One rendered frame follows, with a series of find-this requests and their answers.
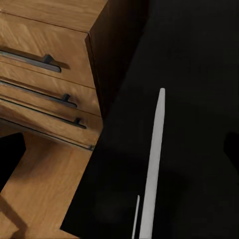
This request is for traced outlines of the pen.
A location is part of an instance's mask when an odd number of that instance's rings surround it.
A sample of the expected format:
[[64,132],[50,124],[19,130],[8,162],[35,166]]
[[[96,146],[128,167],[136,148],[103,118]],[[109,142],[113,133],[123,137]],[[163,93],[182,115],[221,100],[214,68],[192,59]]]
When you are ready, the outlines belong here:
[[[155,111],[152,141],[150,148],[147,180],[142,209],[139,239],[151,239],[153,229],[154,208],[159,172],[162,133],[165,115],[165,88],[160,88],[158,102]],[[136,223],[138,217],[140,197],[137,198],[132,238],[135,238]]]

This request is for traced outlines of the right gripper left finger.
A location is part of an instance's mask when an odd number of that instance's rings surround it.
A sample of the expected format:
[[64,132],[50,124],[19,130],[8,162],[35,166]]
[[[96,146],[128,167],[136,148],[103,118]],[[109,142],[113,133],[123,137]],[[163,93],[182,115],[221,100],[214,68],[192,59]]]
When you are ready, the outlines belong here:
[[0,192],[26,151],[21,132],[0,138]]

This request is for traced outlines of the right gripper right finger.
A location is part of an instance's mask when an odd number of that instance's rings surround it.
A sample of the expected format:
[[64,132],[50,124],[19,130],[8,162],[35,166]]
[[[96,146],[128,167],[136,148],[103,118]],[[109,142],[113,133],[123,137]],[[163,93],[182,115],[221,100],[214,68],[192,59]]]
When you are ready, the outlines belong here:
[[223,150],[239,172],[239,134],[227,132]]

